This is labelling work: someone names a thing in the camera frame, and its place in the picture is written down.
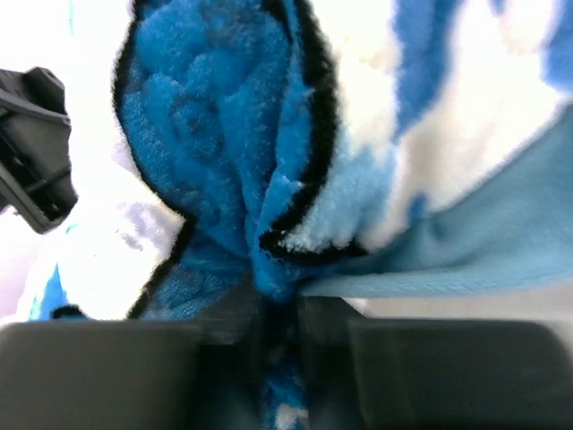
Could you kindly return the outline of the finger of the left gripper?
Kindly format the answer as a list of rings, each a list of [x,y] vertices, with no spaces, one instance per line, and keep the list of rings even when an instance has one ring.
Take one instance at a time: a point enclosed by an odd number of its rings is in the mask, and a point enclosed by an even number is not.
[[[71,184],[64,85],[48,69],[1,72],[1,206],[44,234],[77,201]]]

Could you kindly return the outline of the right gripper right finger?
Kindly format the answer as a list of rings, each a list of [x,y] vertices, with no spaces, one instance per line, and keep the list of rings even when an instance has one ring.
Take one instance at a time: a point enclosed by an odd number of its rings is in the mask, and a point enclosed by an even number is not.
[[[569,429],[572,336],[555,322],[369,318],[307,297],[313,429]]]

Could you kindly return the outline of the blue houndstooth pillowcase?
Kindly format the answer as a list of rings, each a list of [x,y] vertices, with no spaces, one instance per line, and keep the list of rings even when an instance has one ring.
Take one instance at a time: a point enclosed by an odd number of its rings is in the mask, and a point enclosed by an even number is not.
[[[307,297],[518,317],[572,282],[569,1],[77,1],[77,201],[17,323],[263,306],[256,429],[313,429]]]

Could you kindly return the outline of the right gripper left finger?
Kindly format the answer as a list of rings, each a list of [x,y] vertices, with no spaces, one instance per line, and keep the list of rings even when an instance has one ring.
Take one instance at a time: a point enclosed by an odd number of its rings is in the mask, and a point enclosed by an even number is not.
[[[258,298],[183,322],[27,322],[1,332],[4,429],[256,429]]]

